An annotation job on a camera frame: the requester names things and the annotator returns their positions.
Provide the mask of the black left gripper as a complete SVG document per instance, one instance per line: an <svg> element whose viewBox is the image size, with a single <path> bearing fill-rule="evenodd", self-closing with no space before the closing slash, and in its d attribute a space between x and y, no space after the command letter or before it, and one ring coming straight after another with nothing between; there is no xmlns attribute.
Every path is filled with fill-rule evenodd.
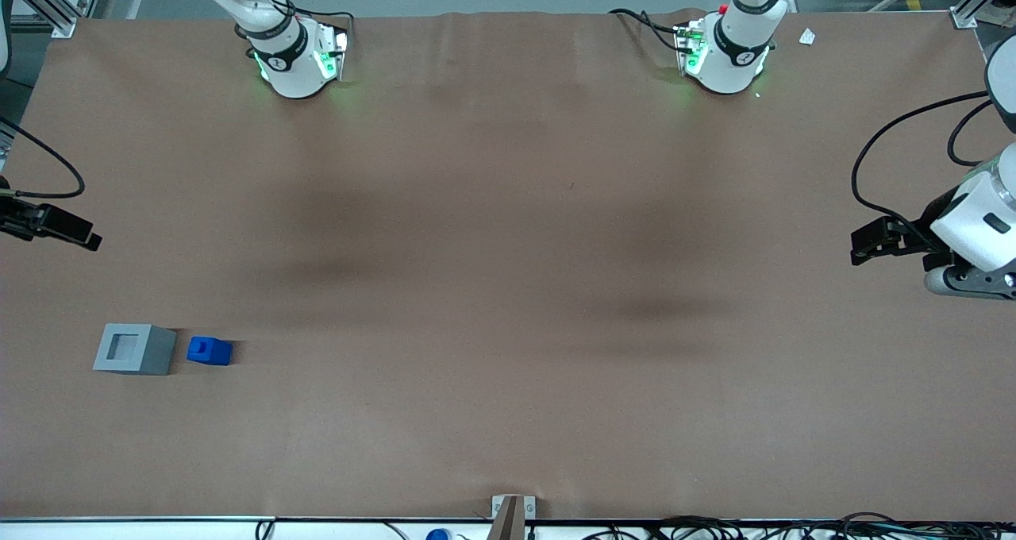
<svg viewBox="0 0 1016 540"><path fill-rule="evenodd" d="M901 222L898 218L881 217L861 226L852 232L852 250L850 264L861 266L864 262L879 257L907 257L910 254L922 254L928 257L950 257L951 247L947 246L930 225L946 211L955 199L959 186L929 201L918 218L909 222Z"/></svg>

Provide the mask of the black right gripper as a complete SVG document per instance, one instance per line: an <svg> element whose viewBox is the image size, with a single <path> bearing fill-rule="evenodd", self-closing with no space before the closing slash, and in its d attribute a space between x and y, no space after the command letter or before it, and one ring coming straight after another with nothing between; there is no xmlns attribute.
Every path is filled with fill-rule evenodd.
<svg viewBox="0 0 1016 540"><path fill-rule="evenodd" d="M102 243L87 219L58 206L38 206L14 193L1 193L1 232L23 241L54 238L91 252Z"/></svg>

